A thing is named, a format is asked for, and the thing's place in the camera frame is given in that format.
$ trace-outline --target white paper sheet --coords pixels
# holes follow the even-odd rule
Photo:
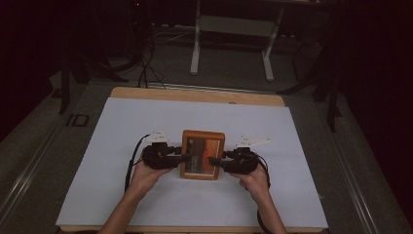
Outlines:
[[[270,188],[287,227],[327,223],[287,107],[109,98],[62,206],[57,225],[102,225],[124,192],[128,161],[146,134],[164,130],[181,145],[184,130],[224,133],[225,150],[241,136],[268,137],[252,151],[269,165]],[[218,180],[164,175],[139,204],[130,225],[258,226],[256,206],[238,180],[222,170]]]

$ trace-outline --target dark background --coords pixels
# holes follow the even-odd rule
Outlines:
[[[94,45],[85,50],[96,59],[128,55],[126,1],[100,1],[97,12],[92,11],[97,9],[92,2],[0,3],[0,140],[53,91],[48,79],[60,71],[62,40],[68,33],[81,45]],[[194,2],[153,1],[153,22],[191,25]],[[332,34],[345,75],[340,90],[413,225],[413,3],[397,0],[350,4],[351,10]],[[302,21],[297,11],[286,11],[282,33],[300,35]],[[114,43],[107,46],[101,33],[119,37],[112,38]]]

